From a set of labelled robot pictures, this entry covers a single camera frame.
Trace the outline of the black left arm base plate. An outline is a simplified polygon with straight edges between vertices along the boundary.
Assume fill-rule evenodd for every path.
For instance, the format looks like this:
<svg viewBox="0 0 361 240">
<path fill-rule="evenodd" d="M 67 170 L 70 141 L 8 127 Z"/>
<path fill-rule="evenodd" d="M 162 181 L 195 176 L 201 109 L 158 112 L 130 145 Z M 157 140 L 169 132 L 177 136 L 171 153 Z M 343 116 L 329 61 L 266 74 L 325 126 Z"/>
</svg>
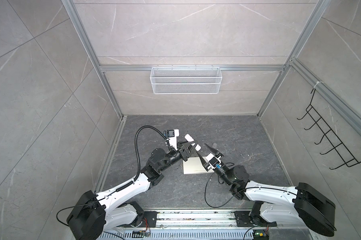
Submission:
<svg viewBox="0 0 361 240">
<path fill-rule="evenodd" d="M 138 214 L 136 223 L 134 224 L 136 227 L 146 228 L 146 225 L 150 228 L 156 227 L 157 222 L 157 214 L 155 211 L 144 212 L 143 214 Z"/>
</svg>

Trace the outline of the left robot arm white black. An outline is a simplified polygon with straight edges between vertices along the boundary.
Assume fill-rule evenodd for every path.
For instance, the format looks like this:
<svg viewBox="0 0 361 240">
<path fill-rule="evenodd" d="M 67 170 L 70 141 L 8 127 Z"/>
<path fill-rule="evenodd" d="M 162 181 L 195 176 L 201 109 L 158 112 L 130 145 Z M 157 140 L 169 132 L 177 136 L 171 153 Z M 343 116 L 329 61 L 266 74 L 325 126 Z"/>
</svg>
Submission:
<svg viewBox="0 0 361 240">
<path fill-rule="evenodd" d="M 180 160 L 186 162 L 201 150 L 196 141 L 176 145 L 167 152 L 161 148 L 153 150 L 139 176 L 104 192 L 87 191 L 82 194 L 66 219 L 75 239 L 95 240 L 107 229 L 141 219 L 141 208 L 127 204 L 127 201 L 156 186 L 164 177 L 162 171 Z"/>
</svg>

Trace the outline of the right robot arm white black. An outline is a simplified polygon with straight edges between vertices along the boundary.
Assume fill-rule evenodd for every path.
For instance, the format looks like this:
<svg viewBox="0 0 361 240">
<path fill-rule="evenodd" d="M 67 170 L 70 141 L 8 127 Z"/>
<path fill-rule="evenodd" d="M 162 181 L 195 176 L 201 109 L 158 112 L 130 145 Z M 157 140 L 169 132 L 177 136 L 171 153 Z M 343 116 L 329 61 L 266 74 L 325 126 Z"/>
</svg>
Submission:
<svg viewBox="0 0 361 240">
<path fill-rule="evenodd" d="M 299 183 L 296 187 L 265 185 L 250 180 L 242 165 L 229 168 L 222 162 L 223 154 L 209 147 L 207 157 L 199 156 L 206 171 L 212 170 L 230 187 L 233 198 L 253 201 L 249 218 L 256 226 L 272 223 L 305 224 L 310 230 L 333 237 L 335 231 L 335 204 L 314 187 Z"/>
</svg>

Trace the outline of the white paper envelope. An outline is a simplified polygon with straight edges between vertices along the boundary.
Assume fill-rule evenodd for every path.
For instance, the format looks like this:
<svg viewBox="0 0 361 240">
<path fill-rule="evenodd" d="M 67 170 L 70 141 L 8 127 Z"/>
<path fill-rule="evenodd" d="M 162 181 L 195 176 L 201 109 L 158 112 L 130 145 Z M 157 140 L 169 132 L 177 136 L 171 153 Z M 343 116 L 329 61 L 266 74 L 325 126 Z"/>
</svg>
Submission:
<svg viewBox="0 0 361 240">
<path fill-rule="evenodd" d="M 213 170 L 206 171 L 200 162 L 199 157 L 188 158 L 186 162 L 183 162 L 183 172 L 184 175 L 197 175 L 197 174 L 207 174 L 214 173 Z"/>
</svg>

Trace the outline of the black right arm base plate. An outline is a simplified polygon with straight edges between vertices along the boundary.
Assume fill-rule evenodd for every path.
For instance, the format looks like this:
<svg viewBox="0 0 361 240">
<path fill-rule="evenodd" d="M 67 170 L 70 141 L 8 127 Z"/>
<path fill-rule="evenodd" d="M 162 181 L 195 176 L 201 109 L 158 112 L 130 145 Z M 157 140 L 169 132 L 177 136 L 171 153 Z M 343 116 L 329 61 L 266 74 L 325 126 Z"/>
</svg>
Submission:
<svg viewBox="0 0 361 240">
<path fill-rule="evenodd" d="M 267 222 L 259 213 L 252 211 L 234 211 L 238 227 L 276 227 L 276 222 Z"/>
</svg>

